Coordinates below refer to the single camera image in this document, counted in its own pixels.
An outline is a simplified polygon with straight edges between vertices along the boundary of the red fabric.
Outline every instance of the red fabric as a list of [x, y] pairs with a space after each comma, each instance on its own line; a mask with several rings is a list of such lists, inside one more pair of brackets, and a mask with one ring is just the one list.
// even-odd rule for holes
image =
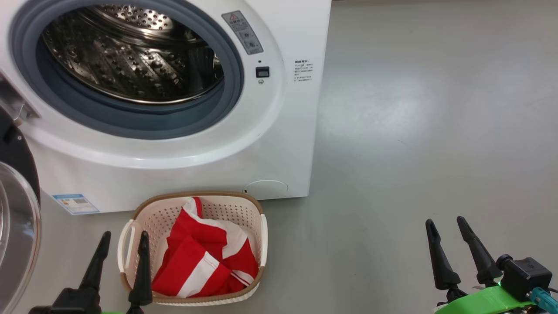
[[[153, 279], [153, 291], [166, 296], [216, 296], [238, 292], [256, 277], [259, 267], [246, 233], [237, 225], [200, 219], [201, 210], [201, 200], [194, 197], [180, 211]], [[228, 244], [227, 232], [231, 232], [229, 239], [240, 239], [232, 240], [238, 243]], [[240, 249], [223, 259], [226, 246], [227, 254]]]

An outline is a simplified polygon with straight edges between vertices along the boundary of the front-loading washing machine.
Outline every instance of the front-loading washing machine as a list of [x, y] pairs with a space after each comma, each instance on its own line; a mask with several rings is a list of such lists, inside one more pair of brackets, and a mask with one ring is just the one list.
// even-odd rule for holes
[[0, 102], [73, 214], [308, 195], [330, 0], [12, 0]]

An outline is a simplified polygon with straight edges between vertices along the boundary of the instruction label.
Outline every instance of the instruction label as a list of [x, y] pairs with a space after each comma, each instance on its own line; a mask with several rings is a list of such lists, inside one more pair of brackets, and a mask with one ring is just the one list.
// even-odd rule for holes
[[225, 22], [227, 22], [234, 33], [237, 34], [237, 37], [244, 46], [247, 54], [253, 55], [263, 52], [263, 48], [259, 43], [258, 37], [256, 37], [254, 30], [240, 11], [225, 13], [221, 16], [225, 19]]
[[294, 71], [294, 81], [295, 82], [305, 82], [307, 80], [312, 80], [312, 75], [314, 72], [314, 64], [308, 60], [296, 60], [295, 61], [295, 71]]
[[72, 215], [100, 212], [83, 194], [58, 194], [52, 197]]

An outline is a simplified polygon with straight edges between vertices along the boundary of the energy label sticker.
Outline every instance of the energy label sticker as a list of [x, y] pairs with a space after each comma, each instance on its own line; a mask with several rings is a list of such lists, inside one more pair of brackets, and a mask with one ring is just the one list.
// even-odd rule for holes
[[72, 215], [85, 215], [99, 212], [83, 194], [58, 194], [52, 197]]

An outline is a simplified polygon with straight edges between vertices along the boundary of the white plastic basket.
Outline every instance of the white plastic basket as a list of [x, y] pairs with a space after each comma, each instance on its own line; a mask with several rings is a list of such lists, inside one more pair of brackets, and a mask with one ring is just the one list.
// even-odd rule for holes
[[[141, 204], [125, 225], [118, 241], [118, 267], [122, 284], [130, 291], [136, 280], [139, 255], [137, 252], [142, 231], [149, 233], [151, 279], [162, 264], [167, 250], [166, 238], [176, 221], [182, 205], [189, 197], [197, 196], [203, 206], [204, 218], [228, 220], [251, 232], [256, 239], [254, 256], [259, 272], [254, 282], [242, 291], [221, 296], [178, 298], [153, 293], [153, 302], [173, 306], [208, 306], [244, 301], [258, 288], [267, 259], [267, 221], [261, 205], [253, 197], [234, 192], [191, 192], [153, 197]], [[125, 242], [129, 234], [128, 249]]]

